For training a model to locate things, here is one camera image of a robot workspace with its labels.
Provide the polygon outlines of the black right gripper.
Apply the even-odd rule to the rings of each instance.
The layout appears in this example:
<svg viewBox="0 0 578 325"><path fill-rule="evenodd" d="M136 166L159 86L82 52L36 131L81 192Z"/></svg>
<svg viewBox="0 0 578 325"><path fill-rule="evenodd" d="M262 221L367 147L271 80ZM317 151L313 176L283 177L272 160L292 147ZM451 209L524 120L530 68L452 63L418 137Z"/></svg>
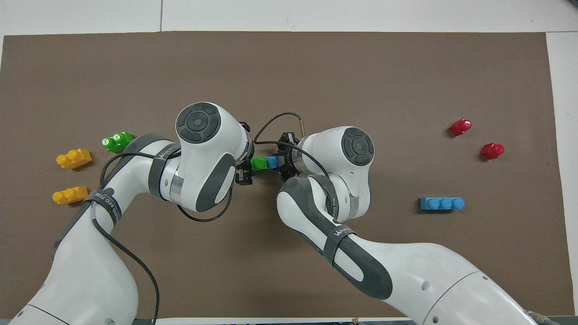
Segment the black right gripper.
<svg viewBox="0 0 578 325"><path fill-rule="evenodd" d="M242 121L240 125L243 127L246 134L251 136L251 127L245 121ZM295 132L284 132L278 141L280 144L277 144L276 155L280 156L280 163L283 163L280 164L279 173L281 180L286 182L291 177L298 175L297 169L292 165L291 152L293 147L289 146L288 144L293 146L299 144L299 138L295 135ZM240 164L237 166L235 182L242 186L252 185L253 176L254 173L252 173L251 164Z"/></svg>

